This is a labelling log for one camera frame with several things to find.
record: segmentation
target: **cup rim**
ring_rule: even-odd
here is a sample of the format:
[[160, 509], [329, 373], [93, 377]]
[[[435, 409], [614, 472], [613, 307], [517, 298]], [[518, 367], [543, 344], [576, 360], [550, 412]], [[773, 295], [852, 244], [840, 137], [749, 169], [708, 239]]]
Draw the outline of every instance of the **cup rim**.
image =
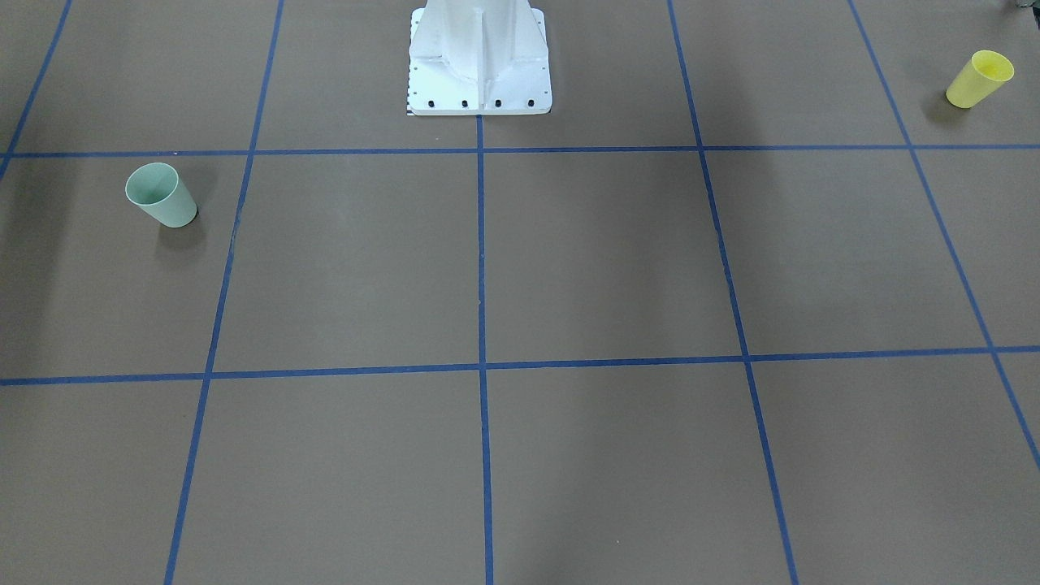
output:
[[[995, 57], [995, 59], [997, 61], [999, 61], [999, 65], [1002, 66], [1002, 68], [1005, 67], [1005, 66], [1007, 67], [1007, 69], [1009, 71], [1008, 75], [1007, 76], [993, 77], [991, 75], [987, 75], [987, 74], [983, 73], [982, 70], [979, 69], [979, 65], [976, 62], [976, 58], [984, 57], [984, 56], [985, 57]], [[1011, 78], [1015, 76], [1015, 66], [1014, 66], [1014, 63], [1011, 62], [1011, 59], [1009, 59], [1008, 57], [1002, 55], [1000, 53], [997, 53], [996, 51], [990, 51], [988, 49], [983, 49], [981, 51], [976, 51], [971, 55], [971, 68], [974, 69], [976, 73], [978, 73], [979, 75], [982, 75], [983, 77], [985, 77], [986, 79], [989, 79], [990, 81], [996, 81], [998, 83], [1004, 83], [1006, 81], [1010, 81]]]
[[[158, 201], [154, 201], [152, 203], [138, 203], [138, 202], [134, 201], [132, 197], [130, 197], [130, 181], [133, 180], [134, 176], [137, 173], [139, 173], [140, 171], [144, 171], [145, 169], [148, 169], [150, 167], [165, 167], [166, 169], [168, 169], [170, 171], [172, 171], [174, 173], [174, 179], [175, 179], [174, 180], [174, 188], [170, 189], [170, 193], [167, 193], [166, 195], [162, 196], [162, 199], [160, 199]], [[133, 203], [134, 205], [137, 205], [138, 207], [151, 207], [153, 205], [158, 205], [158, 204], [162, 203], [163, 201], [170, 199], [170, 196], [174, 195], [174, 193], [177, 192], [177, 187], [179, 187], [179, 186], [181, 186], [181, 175], [180, 175], [180, 173], [177, 172], [177, 169], [174, 169], [173, 167], [171, 167], [170, 164], [166, 164], [165, 162], [149, 162], [148, 164], [141, 164], [140, 167], [138, 167], [137, 169], [135, 169], [133, 173], [130, 173], [130, 176], [127, 177], [126, 185], [123, 186], [123, 193], [126, 194], [127, 199], [130, 200], [130, 203]]]

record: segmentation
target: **grid line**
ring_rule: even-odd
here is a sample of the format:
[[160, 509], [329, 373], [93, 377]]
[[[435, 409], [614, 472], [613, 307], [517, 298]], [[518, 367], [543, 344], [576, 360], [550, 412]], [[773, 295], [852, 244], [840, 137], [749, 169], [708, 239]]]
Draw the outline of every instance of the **grid line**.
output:
[[[657, 145], [577, 147], [485, 147], [486, 154], [549, 154], [599, 152], [746, 152], [746, 151], [857, 151], [857, 150], [1040, 150], [1040, 144], [965, 145]], [[141, 158], [149, 156], [350, 156], [393, 154], [475, 154], [476, 148], [285, 148], [256, 150], [122, 150], [81, 152], [6, 152], [6, 159], [25, 158]]]
[[480, 461], [484, 475], [484, 579], [495, 584], [495, 546], [491, 494], [491, 414], [488, 406], [488, 312], [485, 286], [484, 117], [476, 117], [476, 241], [477, 241], [477, 354], [480, 377]]
[[29, 120], [29, 112], [32, 110], [32, 104], [36, 101], [36, 94], [40, 93], [40, 86], [44, 84], [44, 77], [47, 75], [47, 69], [51, 66], [51, 59], [54, 57], [54, 51], [57, 50], [58, 41], [61, 40], [61, 32], [64, 31], [64, 23], [69, 19], [69, 10], [71, 9], [72, 0], [66, 0], [66, 4], [61, 8], [61, 16], [58, 18], [58, 24], [54, 28], [54, 36], [51, 37], [51, 44], [47, 47], [47, 54], [44, 55], [44, 62], [40, 66], [40, 73], [36, 74], [36, 80], [32, 83], [29, 97], [25, 100], [25, 107], [22, 108], [22, 116], [19, 117], [15, 133], [10, 136], [10, 143], [7, 145], [3, 161], [0, 161], [0, 181], [3, 180], [3, 176], [7, 173], [7, 166], [10, 163], [15, 149], [18, 148], [18, 141], [21, 139], [22, 131], [25, 130], [25, 123]]
[[719, 207], [716, 204], [714, 188], [711, 185], [711, 173], [708, 169], [707, 153], [704, 150], [704, 141], [701, 136], [701, 126], [697, 118], [697, 106], [694, 102], [693, 86], [690, 83], [690, 72], [686, 68], [686, 57], [682, 50], [682, 37], [679, 34], [679, 24], [675, 17], [675, 4], [672, 0], [667, 0], [669, 19], [672, 24], [672, 36], [675, 41], [675, 51], [679, 59], [679, 71], [682, 74], [682, 85], [686, 92], [686, 105], [690, 108], [690, 121], [693, 124], [694, 137], [697, 139], [698, 157], [701, 163], [701, 173], [704, 175], [704, 188], [707, 192], [708, 206], [711, 208], [711, 223], [714, 225], [719, 239], [719, 256], [722, 260], [723, 273], [726, 276], [726, 286], [729, 288], [729, 302], [733, 313], [733, 324], [736, 327], [736, 337], [740, 345], [740, 357], [744, 362], [744, 373], [748, 381], [748, 389], [751, 393], [751, 405], [755, 412], [755, 423], [758, 427], [758, 440], [761, 443], [762, 459], [765, 463], [765, 473], [769, 476], [770, 491], [773, 494], [773, 508], [777, 516], [777, 527], [780, 530], [780, 539], [783, 543], [784, 558], [787, 561], [787, 574], [791, 585], [798, 585], [798, 566], [795, 562], [795, 552], [791, 549], [790, 535], [787, 531], [787, 519], [783, 510], [783, 499], [780, 495], [780, 485], [777, 482], [776, 468], [773, 464], [773, 452], [770, 448], [769, 433], [765, 429], [765, 418], [762, 414], [761, 403], [758, 400], [758, 386], [755, 383], [755, 372], [748, 351], [748, 339], [744, 331], [744, 321], [740, 317], [740, 305], [736, 298], [736, 287], [733, 284], [733, 273], [729, 265], [729, 256], [726, 253], [726, 238], [723, 235], [722, 222], [719, 218]]
[[[400, 149], [257, 149], [259, 131], [261, 128], [264, 103], [266, 99], [267, 86], [270, 80], [271, 69], [277, 50], [279, 29], [284, 8], [284, 0], [278, 1], [278, 9], [275, 17], [271, 40], [268, 47], [267, 61], [265, 66], [263, 81], [260, 88], [260, 97], [257, 104], [256, 118], [253, 127], [250, 147], [248, 150], [183, 150], [183, 151], [113, 151], [113, 152], [28, 152], [16, 153], [18, 142], [23, 133], [25, 124], [30, 115], [30, 110], [35, 101], [38, 90], [42, 85], [48, 67], [56, 50], [57, 43], [61, 36], [73, 0], [67, 0], [57, 27], [51, 40], [47, 54], [42, 63], [41, 70], [25, 107], [22, 110], [18, 126], [11, 136], [6, 152], [2, 153], [0, 160], [0, 180], [3, 179], [9, 162], [14, 159], [36, 159], [36, 158], [124, 158], [124, 157], [149, 157], [149, 156], [245, 156], [246, 163], [243, 171], [241, 188], [238, 197], [238, 204], [235, 212], [235, 220], [229, 241], [228, 257], [226, 261], [224, 279], [217, 303], [216, 314], [214, 315], [211, 342], [207, 353], [206, 367], [201, 373], [166, 373], [166, 374], [136, 374], [136, 375], [110, 375], [110, 376], [67, 376], [49, 378], [10, 378], [0, 379], [0, 386], [18, 385], [51, 385], [51, 384], [82, 384], [82, 383], [126, 383], [126, 382], [162, 382], [162, 381], [202, 381], [200, 398], [197, 407], [194, 425], [192, 428], [191, 444], [188, 452], [188, 459], [185, 466], [181, 498], [178, 506], [178, 514], [175, 523], [174, 536], [171, 542], [170, 558], [167, 560], [165, 584], [173, 583], [174, 570], [176, 568], [177, 554], [182, 535], [184, 517], [186, 514], [188, 495], [190, 491], [191, 478], [193, 474], [194, 460], [199, 449], [203, 421], [206, 410], [206, 403], [210, 382], [223, 379], [250, 379], [250, 378], [285, 378], [285, 377], [306, 377], [306, 376], [355, 376], [355, 375], [381, 375], [381, 374], [409, 374], [409, 373], [434, 373], [434, 372], [478, 372], [480, 377], [480, 417], [482, 417], [482, 447], [483, 447], [483, 470], [484, 470], [484, 510], [485, 510], [485, 557], [486, 557], [486, 581], [487, 585], [494, 583], [494, 558], [493, 558], [493, 533], [492, 533], [492, 492], [491, 492], [491, 459], [490, 459], [490, 430], [489, 430], [489, 404], [488, 404], [488, 381], [487, 373], [492, 370], [526, 370], [526, 368], [548, 368], [548, 367], [605, 367], [605, 366], [646, 366], [646, 365], [669, 365], [669, 364], [705, 364], [705, 363], [744, 363], [746, 377], [751, 391], [752, 404], [755, 411], [756, 423], [759, 431], [759, 438], [762, 444], [763, 458], [765, 460], [768, 474], [770, 477], [771, 490], [773, 492], [774, 505], [776, 508], [778, 523], [784, 543], [784, 552], [787, 559], [788, 570], [792, 585], [798, 584], [798, 575], [795, 565], [794, 553], [789, 541], [789, 536], [784, 519], [783, 506], [780, 500], [779, 487], [776, 481], [776, 474], [773, 467], [772, 455], [769, 446], [769, 438], [765, 431], [763, 415], [758, 400], [757, 388], [754, 379], [752, 364], [762, 361], [798, 361], [798, 360], [826, 360], [826, 359], [885, 359], [921, 356], [948, 356], [948, 355], [990, 355], [998, 375], [1008, 393], [1009, 401], [1015, 411], [1021, 427], [1022, 433], [1029, 443], [1033, 457], [1040, 467], [1040, 454], [1037, 452], [1036, 443], [1031, 431], [1025, 423], [1024, 416], [1018, 405], [1017, 398], [1012, 385], [1004, 371], [999, 354], [1022, 354], [1040, 353], [1040, 346], [1006, 346], [994, 345], [986, 327], [983, 314], [971, 291], [966, 273], [960, 263], [945, 224], [942, 220], [938, 205], [928, 183], [927, 176], [918, 159], [917, 150], [1035, 150], [1040, 149], [1040, 144], [994, 144], [994, 145], [914, 145], [900, 116], [894, 98], [888, 87], [887, 81], [882, 72], [881, 66], [874, 52], [870, 41], [867, 36], [855, 2], [848, 0], [853, 11], [857, 26], [866, 45], [870, 58], [874, 61], [877, 74], [885, 88], [889, 104], [896, 118], [900, 129], [905, 139], [904, 145], [731, 145], [731, 146], [705, 146], [700, 133], [697, 119], [693, 92], [686, 70], [685, 58], [682, 52], [679, 28], [675, 17], [673, 0], [668, 0], [672, 32], [674, 35], [677, 54], [679, 58], [680, 71], [688, 102], [691, 121], [694, 127], [696, 145], [684, 146], [617, 146], [617, 147], [543, 147], [543, 148], [494, 148], [486, 147], [484, 144], [484, 121], [476, 118], [476, 148], [400, 148]], [[728, 257], [726, 254], [725, 239], [719, 219], [719, 213], [714, 201], [713, 188], [711, 185], [706, 152], [731, 152], [731, 151], [827, 151], [827, 150], [905, 150], [913, 158], [915, 168], [920, 178], [921, 184], [928, 196], [933, 213], [942, 232], [947, 250], [955, 262], [965, 292], [974, 311], [980, 329], [986, 340], [986, 347], [981, 348], [948, 348], [948, 349], [921, 349], [921, 350], [880, 350], [863, 352], [820, 352], [820, 353], [791, 353], [791, 354], [759, 354], [753, 355], [748, 351], [744, 326], [740, 319], [739, 306], [736, 291], [733, 285]], [[699, 154], [702, 173], [709, 206], [712, 213], [712, 222], [718, 233], [718, 244], [720, 256], [726, 275], [727, 285], [730, 292], [731, 310], [733, 312], [734, 326], [740, 345], [740, 355], [727, 356], [691, 356], [691, 357], [660, 357], [660, 358], [619, 358], [619, 359], [593, 359], [593, 360], [547, 360], [547, 361], [512, 361], [512, 362], [489, 362], [487, 359], [487, 338], [486, 338], [486, 248], [485, 248], [485, 156], [486, 154], [525, 154], [525, 153], [599, 153], [599, 152], [697, 152]], [[214, 362], [216, 349], [219, 340], [220, 327], [223, 324], [224, 308], [227, 302], [228, 289], [232, 264], [234, 261], [234, 249], [237, 231], [241, 221], [242, 208], [249, 189], [253, 162], [257, 156], [327, 156], [327, 155], [394, 155], [394, 154], [466, 154], [476, 155], [477, 159], [477, 232], [478, 232], [478, 346], [479, 360], [476, 363], [453, 363], [453, 364], [419, 364], [401, 366], [359, 366], [359, 367], [330, 367], [330, 368], [305, 368], [305, 370], [272, 370], [272, 371], [236, 371], [236, 372], [215, 372]]]
[[285, 8], [285, 0], [278, 0], [278, 7], [275, 12], [275, 23], [270, 33], [270, 44], [267, 48], [267, 62], [264, 67], [263, 80], [260, 83], [260, 97], [257, 101], [256, 118], [253, 122], [253, 134], [250, 138], [249, 155], [245, 159], [245, 168], [242, 172], [242, 186], [238, 193], [238, 205], [235, 208], [235, 221], [231, 228], [231, 237], [228, 243], [228, 257], [224, 265], [224, 279], [220, 282], [220, 294], [216, 303], [216, 314], [213, 317], [213, 333], [210, 339], [209, 352], [206, 356], [206, 371], [203, 373], [202, 388], [199, 391], [199, 406], [196, 410], [194, 425], [191, 430], [191, 443], [188, 448], [187, 462], [184, 466], [184, 480], [181, 485], [181, 497], [177, 506], [177, 518], [174, 523], [174, 534], [170, 543], [170, 556], [166, 560], [166, 571], [163, 580], [164, 585], [173, 585], [174, 573], [177, 568], [177, 557], [180, 552], [181, 536], [184, 530], [184, 518], [187, 514], [188, 497], [191, 492], [191, 479], [194, 476], [196, 457], [199, 454], [199, 442], [202, 437], [203, 421], [206, 416], [206, 403], [209, 399], [210, 382], [213, 379], [213, 364], [216, 361], [216, 349], [220, 340], [220, 327], [224, 323], [224, 309], [228, 300], [228, 288], [231, 285], [231, 271], [235, 261], [235, 240], [238, 236], [238, 228], [242, 221], [242, 208], [245, 205], [245, 196], [250, 188], [250, 177], [253, 173], [253, 160], [257, 148], [257, 139], [260, 135], [260, 125], [263, 123], [263, 106], [267, 97], [267, 85], [270, 82], [270, 73], [275, 65], [275, 52], [278, 48], [278, 33], [282, 24], [282, 12]]
[[[1040, 354], [1040, 346], [1004, 346], [994, 351], [1000, 354]], [[989, 355], [987, 347], [974, 348], [931, 348], [918, 350], [867, 350], [844, 352], [810, 352], [789, 354], [749, 354], [751, 362], [776, 361], [826, 361], [849, 359], [892, 359], [910, 357], [942, 357], [958, 355]], [[697, 365], [709, 363], [742, 363], [743, 355], [717, 356], [675, 356], [675, 357], [636, 357], [606, 359], [558, 359], [532, 361], [488, 361], [485, 367], [490, 371], [508, 370], [546, 370], [546, 368], [580, 368], [580, 367], [627, 367], [652, 365]], [[425, 363], [412, 365], [360, 365], [340, 367], [309, 367], [298, 370], [230, 370], [212, 372], [212, 380], [248, 380], [257, 378], [309, 378], [330, 376], [374, 376], [383, 374], [419, 374], [437, 372], [478, 372], [480, 363]], [[2, 386], [52, 386], [70, 384], [108, 384], [127, 382], [172, 382], [201, 381], [204, 372], [158, 373], [158, 374], [115, 374], [94, 376], [53, 376], [35, 378], [0, 378]]]
[[1014, 411], [1015, 418], [1018, 421], [1022, 437], [1025, 439], [1025, 444], [1029, 447], [1030, 453], [1033, 455], [1033, 462], [1036, 464], [1037, 469], [1040, 469], [1040, 451], [1037, 450], [1036, 440], [1033, 438], [1033, 433], [1030, 431], [1029, 423], [1026, 423], [1025, 415], [1022, 413], [1021, 406], [1018, 404], [1018, 397], [1015, 396], [1015, 390], [1011, 385], [1011, 380], [1008, 379], [1008, 374], [1004, 370], [1004, 363], [1000, 361], [999, 352], [996, 351], [996, 346], [993, 344], [993, 337], [990, 335], [989, 328], [986, 326], [986, 320], [983, 317], [982, 309], [979, 307], [979, 302], [976, 300], [974, 292], [971, 290], [971, 284], [968, 282], [967, 273], [965, 272], [963, 264], [961, 264], [961, 259], [957, 254], [957, 248], [954, 246], [953, 237], [950, 235], [950, 230], [946, 229], [946, 223], [942, 219], [942, 213], [939, 211], [939, 204], [935, 200], [935, 194], [932, 193], [932, 186], [928, 181], [928, 176], [925, 174], [925, 168], [921, 167], [920, 157], [917, 156], [917, 149], [914, 146], [913, 141], [910, 139], [910, 133], [907, 131], [906, 124], [903, 122], [903, 116], [900, 113], [899, 105], [895, 103], [895, 97], [892, 95], [891, 87], [888, 85], [888, 80], [885, 78], [885, 74], [881, 69], [881, 61], [878, 59], [878, 55], [874, 50], [874, 45], [870, 43], [870, 37], [866, 33], [866, 27], [863, 25], [863, 20], [860, 18], [859, 10], [856, 8], [856, 2], [855, 0], [847, 0], [847, 2], [849, 3], [849, 8], [852, 10], [853, 19], [856, 21], [856, 27], [859, 28], [859, 33], [863, 37], [863, 44], [866, 46], [866, 51], [870, 56], [870, 61], [874, 63], [874, 69], [878, 74], [878, 79], [881, 81], [881, 85], [885, 90], [885, 96], [888, 98], [888, 104], [892, 108], [892, 115], [895, 117], [895, 123], [900, 127], [900, 132], [903, 133], [903, 139], [906, 142], [908, 152], [910, 153], [914, 168], [917, 171], [917, 177], [920, 179], [921, 187], [925, 189], [928, 203], [932, 208], [932, 214], [935, 215], [935, 222], [939, 227], [940, 233], [942, 234], [942, 239], [946, 245], [946, 250], [950, 252], [950, 257], [953, 259], [954, 266], [957, 269], [957, 275], [961, 279], [961, 285], [964, 287], [964, 294], [968, 299], [968, 303], [971, 305], [971, 311], [974, 313], [976, 321], [979, 324], [979, 330], [982, 331], [983, 338], [986, 340], [986, 348], [993, 360], [993, 365], [996, 367], [997, 375], [1000, 378], [1000, 383], [1004, 385], [1004, 391], [1008, 396], [1008, 402], [1011, 403], [1011, 409]]

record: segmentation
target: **yellow cup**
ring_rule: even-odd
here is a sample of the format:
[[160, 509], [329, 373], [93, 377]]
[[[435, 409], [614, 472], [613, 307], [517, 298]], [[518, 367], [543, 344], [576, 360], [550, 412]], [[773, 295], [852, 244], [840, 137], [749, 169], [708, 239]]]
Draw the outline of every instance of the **yellow cup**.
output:
[[946, 88], [946, 99], [957, 107], [969, 108], [1015, 76], [1008, 57], [995, 51], [978, 51]]

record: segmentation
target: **cup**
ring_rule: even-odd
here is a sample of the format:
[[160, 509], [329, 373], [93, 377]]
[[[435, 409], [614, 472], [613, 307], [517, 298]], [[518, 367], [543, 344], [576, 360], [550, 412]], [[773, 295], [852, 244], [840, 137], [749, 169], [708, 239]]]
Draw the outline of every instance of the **cup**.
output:
[[995, 51], [978, 51], [946, 88], [946, 100], [967, 109], [1015, 76], [1008, 57]]
[[130, 175], [127, 199], [168, 228], [191, 223], [199, 207], [177, 171], [165, 162], [146, 164]]

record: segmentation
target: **blue tape line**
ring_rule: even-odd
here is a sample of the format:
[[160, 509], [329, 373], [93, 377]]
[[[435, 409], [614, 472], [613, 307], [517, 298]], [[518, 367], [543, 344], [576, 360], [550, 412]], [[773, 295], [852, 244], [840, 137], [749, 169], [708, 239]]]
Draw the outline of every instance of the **blue tape line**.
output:
[[29, 97], [25, 100], [25, 107], [22, 108], [22, 116], [19, 117], [15, 133], [11, 134], [10, 143], [7, 145], [7, 156], [3, 158], [3, 161], [0, 161], [0, 180], [3, 180], [3, 176], [7, 173], [7, 166], [11, 159], [10, 155], [18, 148], [18, 141], [21, 139], [22, 131], [25, 130], [25, 123], [29, 120], [29, 112], [32, 110], [32, 104], [36, 101], [36, 94], [40, 93], [40, 86], [44, 83], [44, 76], [47, 75], [47, 69], [51, 67], [51, 59], [54, 58], [54, 51], [57, 49], [58, 41], [61, 39], [61, 32], [64, 30], [64, 23], [69, 19], [70, 9], [72, 9], [72, 0], [66, 0], [66, 5], [61, 8], [61, 17], [58, 18], [58, 25], [54, 29], [54, 36], [51, 37], [51, 44], [47, 47], [44, 62], [40, 66], [40, 73], [36, 74], [36, 80], [32, 83]]
[[751, 403], [754, 406], [755, 423], [758, 426], [758, 439], [762, 448], [762, 458], [765, 462], [765, 472], [770, 480], [770, 490], [773, 492], [773, 507], [777, 515], [777, 526], [780, 530], [780, 538], [783, 541], [784, 557], [787, 561], [787, 573], [790, 577], [791, 585], [798, 585], [798, 567], [795, 563], [795, 553], [790, 544], [790, 535], [787, 530], [787, 519], [783, 510], [783, 501], [780, 497], [780, 486], [776, 478], [776, 469], [773, 464], [773, 452], [770, 449], [769, 435], [765, 431], [765, 419], [762, 416], [761, 404], [758, 400], [758, 387], [755, 383], [755, 375], [752, 362], [749, 359], [748, 341], [744, 331], [744, 320], [740, 317], [740, 307], [736, 299], [736, 288], [733, 285], [733, 274], [729, 265], [729, 256], [726, 253], [726, 240], [723, 237], [722, 222], [719, 219], [719, 208], [716, 204], [714, 188], [711, 184], [711, 174], [708, 171], [707, 155], [704, 150], [704, 139], [701, 136], [701, 126], [697, 119], [697, 107], [694, 103], [693, 86], [690, 83], [690, 74], [686, 68], [686, 58], [682, 51], [682, 39], [679, 35], [679, 25], [675, 18], [675, 5], [672, 0], [668, 0], [668, 12], [672, 23], [672, 36], [675, 41], [675, 50], [679, 58], [679, 70], [682, 73], [682, 84], [686, 92], [686, 105], [690, 107], [690, 121], [694, 127], [694, 136], [697, 139], [699, 157], [701, 161], [701, 172], [704, 175], [704, 187], [707, 190], [708, 205], [711, 208], [711, 223], [714, 225], [719, 239], [719, 256], [722, 258], [723, 272], [726, 275], [726, 285], [729, 287], [730, 307], [733, 312], [733, 322], [736, 326], [736, 336], [740, 344], [740, 356], [744, 361], [745, 375], [748, 379], [748, 388], [751, 392]]
[[199, 381], [202, 373], [186, 374], [124, 374], [115, 376], [57, 376], [49, 378], [3, 378], [0, 386], [53, 386], [60, 384], [119, 384], [125, 382]]
[[477, 353], [480, 373], [480, 458], [484, 473], [484, 579], [486, 585], [495, 583], [495, 546], [492, 525], [491, 497], [491, 429], [488, 410], [488, 320], [487, 275], [485, 262], [484, 214], [484, 117], [476, 117], [476, 243], [477, 243]]
[[1040, 346], [998, 346], [994, 348], [1002, 354], [1033, 354], [1040, 353]]
[[905, 145], [734, 145], [706, 146], [708, 152], [777, 151], [777, 150], [906, 150]]
[[474, 154], [475, 148], [308, 148], [265, 149], [257, 156], [327, 156], [350, 154]]
[[900, 108], [895, 104], [895, 98], [892, 96], [891, 88], [888, 85], [888, 80], [885, 79], [885, 74], [881, 70], [881, 62], [878, 60], [878, 55], [874, 51], [874, 45], [870, 43], [870, 37], [866, 33], [866, 27], [863, 26], [863, 20], [859, 16], [859, 10], [856, 9], [856, 2], [854, 0], [847, 0], [847, 2], [849, 3], [849, 8], [852, 10], [853, 18], [856, 21], [856, 26], [859, 28], [859, 33], [863, 37], [863, 44], [866, 46], [866, 51], [870, 55], [870, 61], [874, 62], [874, 69], [878, 74], [878, 79], [881, 80], [881, 85], [885, 90], [885, 96], [888, 97], [888, 104], [891, 106], [892, 113], [895, 116], [895, 122], [900, 126], [900, 132], [903, 133], [903, 139], [906, 141], [907, 146], [910, 147], [910, 157], [913, 159], [914, 168], [917, 170], [917, 177], [920, 179], [920, 184], [925, 188], [925, 195], [928, 197], [928, 204], [931, 206], [932, 213], [935, 215], [935, 222], [939, 226], [940, 233], [942, 233], [942, 239], [946, 244], [946, 250], [950, 252], [950, 257], [954, 260], [954, 266], [957, 269], [957, 276], [961, 279], [961, 285], [964, 287], [964, 294], [967, 296], [968, 303], [971, 305], [971, 311], [974, 313], [976, 321], [979, 323], [979, 330], [982, 331], [982, 336], [986, 340], [986, 348], [993, 359], [993, 365], [996, 367], [997, 374], [1000, 377], [1000, 383], [1004, 384], [1004, 391], [1008, 395], [1008, 401], [1011, 403], [1011, 408], [1015, 413], [1015, 418], [1018, 421], [1018, 426], [1022, 431], [1022, 436], [1025, 438], [1025, 444], [1029, 447], [1030, 453], [1033, 455], [1033, 462], [1036, 464], [1037, 468], [1040, 469], [1040, 450], [1037, 449], [1036, 440], [1033, 438], [1033, 433], [1030, 431], [1029, 424], [1026, 423], [1025, 416], [1022, 414], [1021, 407], [1018, 404], [1018, 398], [1015, 396], [1015, 390], [1011, 386], [1011, 381], [1008, 379], [1008, 376], [1004, 371], [1004, 364], [1000, 362], [1000, 355], [996, 351], [996, 346], [993, 344], [993, 338], [989, 333], [989, 328], [986, 326], [986, 320], [983, 317], [982, 309], [979, 307], [974, 292], [971, 290], [971, 285], [968, 282], [967, 273], [964, 271], [963, 264], [961, 264], [961, 259], [957, 254], [954, 240], [950, 236], [950, 231], [946, 229], [946, 223], [943, 221], [942, 213], [939, 211], [939, 205], [935, 200], [935, 195], [932, 193], [932, 186], [928, 182], [925, 169], [921, 167], [920, 158], [917, 156], [916, 147], [914, 147], [913, 142], [910, 139], [910, 134], [907, 132], [906, 125], [903, 123], [903, 116], [900, 115]]
[[546, 370], [568, 367], [626, 367], [639, 365], [690, 365], [699, 363], [739, 363], [742, 356], [646, 357], [622, 359], [560, 359], [545, 361], [497, 361], [488, 370]]
[[545, 154], [594, 152], [696, 152], [696, 146], [612, 146], [612, 147], [490, 147], [489, 154]]
[[216, 361], [216, 348], [220, 339], [220, 327], [224, 323], [224, 309], [228, 300], [228, 288], [231, 285], [231, 271], [235, 261], [235, 239], [238, 237], [238, 228], [242, 221], [242, 208], [245, 205], [245, 195], [250, 187], [250, 177], [253, 173], [254, 151], [256, 151], [257, 139], [260, 135], [260, 125], [263, 123], [263, 107], [267, 98], [267, 85], [270, 82], [270, 73], [275, 65], [275, 51], [278, 47], [278, 33], [282, 25], [282, 12], [285, 7], [285, 0], [278, 1], [278, 9], [275, 12], [275, 25], [270, 33], [270, 45], [267, 48], [267, 63], [264, 67], [263, 81], [260, 84], [260, 98], [257, 101], [256, 118], [253, 122], [253, 134], [250, 139], [250, 154], [245, 158], [245, 169], [242, 172], [242, 186], [238, 192], [238, 205], [235, 208], [235, 221], [231, 228], [231, 240], [228, 244], [228, 257], [224, 264], [224, 278], [220, 282], [220, 295], [216, 303], [216, 314], [213, 317], [213, 332], [210, 338], [209, 352], [206, 356], [206, 372], [202, 382], [202, 389], [199, 393], [199, 408], [196, 412], [194, 428], [191, 433], [191, 448], [188, 450], [188, 460], [184, 468], [184, 482], [181, 486], [181, 499], [177, 508], [177, 520], [174, 525], [174, 535], [170, 543], [170, 557], [166, 561], [166, 575], [164, 585], [173, 585], [174, 571], [177, 568], [177, 556], [180, 551], [181, 534], [184, 529], [184, 517], [187, 513], [188, 494], [191, 490], [191, 479], [194, 475], [196, 456], [199, 452], [199, 440], [202, 433], [203, 421], [206, 415], [206, 401], [209, 397], [210, 380], [213, 374], [213, 364]]
[[916, 150], [1036, 150], [1040, 144], [1030, 145], [913, 145]]
[[196, 421], [191, 427], [191, 443], [188, 447], [187, 463], [184, 467], [184, 479], [181, 482], [181, 498], [177, 502], [177, 519], [174, 520], [174, 535], [171, 540], [170, 557], [166, 558], [164, 585], [173, 585], [174, 569], [177, 567], [177, 556], [181, 546], [181, 535], [184, 533], [184, 516], [188, 511], [188, 495], [191, 492], [191, 478], [194, 477], [196, 456], [199, 454], [199, 440], [202, 436], [202, 422], [206, 414], [206, 401], [209, 400], [209, 379], [204, 379], [199, 391], [199, 405], [196, 407]]
[[809, 361], [825, 359], [877, 359], [892, 357], [929, 357], [947, 355], [986, 355], [988, 348], [937, 348], [925, 350], [876, 350], [863, 352], [817, 352], [801, 354], [757, 354], [751, 361]]
[[[1040, 353], [1040, 346], [1004, 346], [994, 348], [1002, 354]], [[832, 359], [885, 359], [903, 357], [935, 357], [955, 355], [987, 355], [989, 348], [931, 348], [920, 350], [872, 350], [848, 352], [811, 352], [788, 354], [750, 354], [748, 361], [813, 361]], [[706, 363], [740, 363], [740, 355], [681, 356], [681, 357], [640, 357], [619, 359], [560, 359], [535, 361], [491, 361], [485, 368], [506, 370], [548, 370], [581, 367], [626, 367], [652, 365], [696, 365]], [[479, 363], [430, 363], [414, 365], [367, 365], [355, 367], [314, 367], [302, 370], [242, 370], [213, 372], [211, 380], [246, 380], [258, 378], [308, 378], [320, 376], [370, 376], [383, 374], [420, 374], [438, 372], [478, 372]], [[107, 384], [121, 382], [171, 382], [199, 381], [205, 373], [182, 374], [126, 374], [111, 376], [63, 376], [47, 378], [0, 378], [0, 386], [46, 386], [61, 384]]]
[[245, 156], [248, 150], [141, 150], [88, 152], [17, 152], [11, 158], [136, 158], [154, 156]]
[[248, 370], [214, 372], [213, 380], [246, 380], [257, 378], [314, 378], [328, 376], [373, 376], [383, 374], [420, 374], [430, 372], [476, 372], [476, 363], [437, 363], [428, 365], [370, 365], [359, 367], [314, 367], [306, 370]]
[[[705, 146], [707, 152], [757, 151], [859, 151], [908, 150], [907, 145], [717, 145]], [[916, 150], [1037, 150], [1040, 144], [1021, 145], [914, 145]], [[615, 147], [488, 147], [486, 154], [542, 154], [597, 152], [698, 152], [691, 146], [615, 146]], [[138, 158], [155, 156], [248, 156], [250, 150], [140, 150], [83, 152], [14, 152], [4, 158]], [[335, 156], [364, 154], [474, 154], [475, 148], [285, 148], [257, 149], [255, 156]]]

